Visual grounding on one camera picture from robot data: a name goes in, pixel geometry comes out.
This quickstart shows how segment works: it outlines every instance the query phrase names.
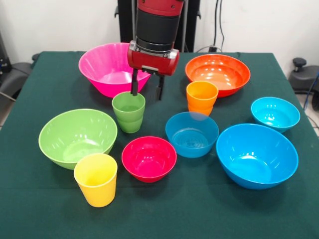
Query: green cup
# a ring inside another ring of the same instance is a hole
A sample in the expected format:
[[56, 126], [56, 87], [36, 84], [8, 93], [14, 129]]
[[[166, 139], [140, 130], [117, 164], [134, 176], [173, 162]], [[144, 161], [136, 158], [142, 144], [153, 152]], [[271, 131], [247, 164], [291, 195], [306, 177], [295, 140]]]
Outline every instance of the green cup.
[[113, 98], [112, 107], [122, 131], [135, 133], [140, 130], [145, 110], [145, 98], [141, 94], [120, 93]]

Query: small blue bowl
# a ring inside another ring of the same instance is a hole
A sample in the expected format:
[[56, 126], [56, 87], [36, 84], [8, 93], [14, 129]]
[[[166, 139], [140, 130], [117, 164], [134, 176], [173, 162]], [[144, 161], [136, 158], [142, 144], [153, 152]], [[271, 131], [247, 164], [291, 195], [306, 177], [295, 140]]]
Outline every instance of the small blue bowl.
[[196, 112], [174, 115], [167, 121], [165, 131], [177, 154], [186, 158], [209, 153], [219, 135], [216, 122]]
[[276, 97], [263, 97], [251, 105], [256, 122], [280, 133], [294, 127], [300, 120], [298, 109], [288, 101]]
[[248, 189], [267, 189], [297, 170], [298, 154], [281, 133], [259, 124], [238, 124], [220, 134], [217, 155], [226, 174]]

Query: orange cup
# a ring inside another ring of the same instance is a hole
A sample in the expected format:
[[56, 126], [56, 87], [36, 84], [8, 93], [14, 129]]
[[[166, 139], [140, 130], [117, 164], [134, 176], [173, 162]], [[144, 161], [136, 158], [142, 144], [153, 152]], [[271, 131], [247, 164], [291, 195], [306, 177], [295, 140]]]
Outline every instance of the orange cup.
[[208, 81], [194, 81], [186, 88], [188, 110], [210, 115], [218, 95], [218, 88]]

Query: dark green cloth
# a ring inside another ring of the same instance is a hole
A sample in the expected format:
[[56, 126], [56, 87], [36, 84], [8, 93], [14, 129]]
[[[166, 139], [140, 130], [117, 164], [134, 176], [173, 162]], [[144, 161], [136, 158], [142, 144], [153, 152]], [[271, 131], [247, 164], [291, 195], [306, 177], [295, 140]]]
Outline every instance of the dark green cloth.
[[222, 132], [253, 122], [250, 105], [259, 97], [281, 97], [297, 106], [301, 120], [285, 133], [300, 158], [291, 179], [265, 191], [243, 189], [226, 176], [215, 147], [200, 159], [178, 157], [173, 171], [150, 185], [124, 169], [121, 152], [127, 143], [145, 135], [166, 138], [166, 121], [187, 110], [184, 68], [197, 54], [186, 53], [166, 78], [162, 101], [154, 99], [157, 77], [142, 90], [147, 103], [141, 130], [119, 130], [110, 153], [119, 166], [116, 197], [104, 208], [89, 206], [73, 171], [52, 163], [38, 147], [42, 127], [62, 112], [92, 108], [115, 119], [111, 99], [79, 72], [82, 54], [42, 53], [0, 131], [0, 238], [319, 238], [319, 141], [273, 54], [230, 54], [249, 66], [251, 80], [218, 99], [211, 117]]

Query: cup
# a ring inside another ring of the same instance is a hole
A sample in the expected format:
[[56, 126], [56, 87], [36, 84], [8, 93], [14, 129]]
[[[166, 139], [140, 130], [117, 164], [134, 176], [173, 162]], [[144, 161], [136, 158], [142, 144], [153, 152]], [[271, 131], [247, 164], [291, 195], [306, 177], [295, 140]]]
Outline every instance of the cup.
[[209, 116], [218, 96], [218, 88], [208, 81], [194, 81], [186, 88], [188, 110]]
[[113, 98], [112, 107], [122, 131], [135, 133], [140, 130], [145, 110], [145, 98], [141, 94], [120, 93]]
[[102, 153], [90, 154], [77, 163], [74, 178], [88, 204], [100, 208], [113, 201], [117, 170], [114, 158]]

